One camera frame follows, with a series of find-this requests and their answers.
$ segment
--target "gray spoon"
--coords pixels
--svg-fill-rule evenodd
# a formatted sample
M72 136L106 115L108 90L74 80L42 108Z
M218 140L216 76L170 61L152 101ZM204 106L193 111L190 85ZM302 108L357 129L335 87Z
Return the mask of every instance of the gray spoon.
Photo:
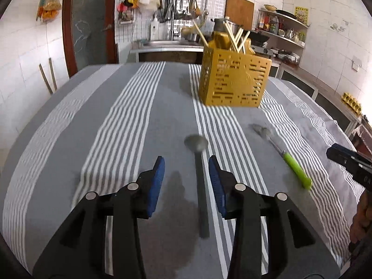
M196 190L198 192L199 207L199 236L200 238L209 238L207 198L202 161L202 153L208 147L208 140L201 135L189 135L185 138L185 145L195 156Z

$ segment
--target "yellow plastic basket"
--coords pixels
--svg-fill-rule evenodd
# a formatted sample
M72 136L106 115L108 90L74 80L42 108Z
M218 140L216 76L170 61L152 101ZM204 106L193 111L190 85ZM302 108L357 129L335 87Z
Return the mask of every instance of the yellow plastic basket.
M199 96L208 106L258 107L271 60L204 47Z

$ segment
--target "round metal pin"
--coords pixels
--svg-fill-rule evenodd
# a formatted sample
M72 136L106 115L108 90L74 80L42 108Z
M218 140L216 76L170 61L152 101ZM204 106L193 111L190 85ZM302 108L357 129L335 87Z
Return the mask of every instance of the round metal pin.
M85 198L86 199L88 199L88 200L92 200L92 199L94 199L94 198L96 198L96 193L94 193L94 192L89 192L89 193L87 193L86 195L85 195Z
M288 198L288 196L287 196L286 193L278 193L278 194L276 195L276 197L277 197L279 200L281 200L281 201L286 201L287 198Z
M247 187L245 186L245 184L242 184L242 183L237 183L235 185L235 189L238 190L238 191L244 191Z
M129 185L128 185L128 190L131 190L131 191L135 191L135 190L137 190L138 188L139 188L140 186L137 184L137 183L130 183Z

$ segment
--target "yellow egg tray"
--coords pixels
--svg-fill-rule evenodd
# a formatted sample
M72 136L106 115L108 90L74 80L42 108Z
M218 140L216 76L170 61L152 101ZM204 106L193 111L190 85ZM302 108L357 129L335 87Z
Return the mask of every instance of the yellow egg tray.
M353 97L350 93L344 93L341 97L341 100L348 105L351 110L354 111L356 115L360 115L362 113L362 106L360 103L356 100L355 97Z

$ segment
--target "gray tablecloth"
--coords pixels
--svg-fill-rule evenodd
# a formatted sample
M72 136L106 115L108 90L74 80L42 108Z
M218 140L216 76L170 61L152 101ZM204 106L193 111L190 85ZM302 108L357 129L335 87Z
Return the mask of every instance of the gray tablecloth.
M139 221L148 278L226 278L235 223L216 209L208 173L213 154L255 191L286 192L336 262L345 263L363 188L326 157L335 142L352 148L337 123L297 87L276 79L267 83L259 108L205 107L197 95L199 75L200 66L179 63L89 66L42 107L11 149L0 179L1 233L30 272L85 193L116 192L151 169L158 155L166 171L157 209ZM313 179L310 192L252 123L276 131ZM203 153L208 239L199 238L194 156L184 145L195 133L209 140ZM262 240L265 270L265 230Z

